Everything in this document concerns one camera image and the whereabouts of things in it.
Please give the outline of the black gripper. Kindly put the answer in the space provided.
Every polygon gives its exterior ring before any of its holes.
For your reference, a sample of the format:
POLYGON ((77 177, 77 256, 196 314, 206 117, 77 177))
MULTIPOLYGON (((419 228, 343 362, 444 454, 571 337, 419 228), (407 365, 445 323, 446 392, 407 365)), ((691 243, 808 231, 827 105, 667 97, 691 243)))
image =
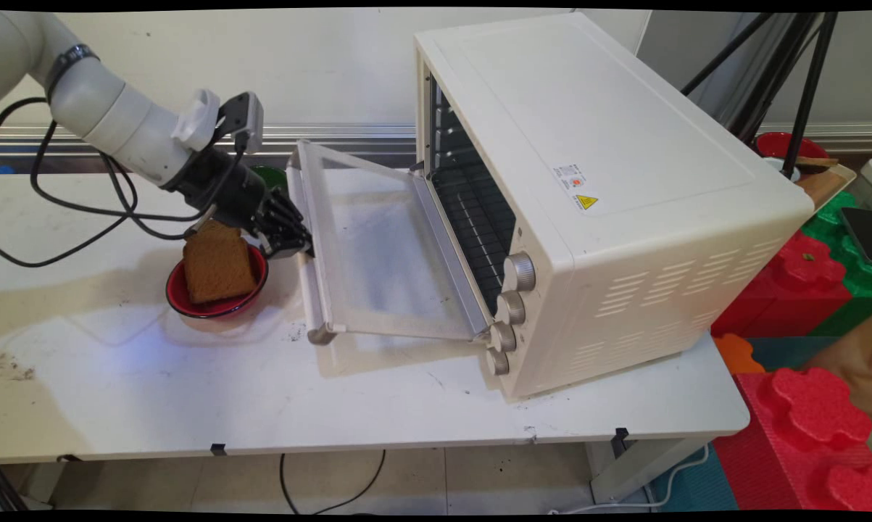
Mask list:
POLYGON ((269 191, 258 174, 229 153, 213 148, 195 152, 163 189, 180 193, 198 211, 216 205, 213 218, 254 232, 266 259, 293 257, 297 252, 313 257, 312 235, 299 208, 282 188, 269 191), (256 218, 264 201, 265 218, 256 218))

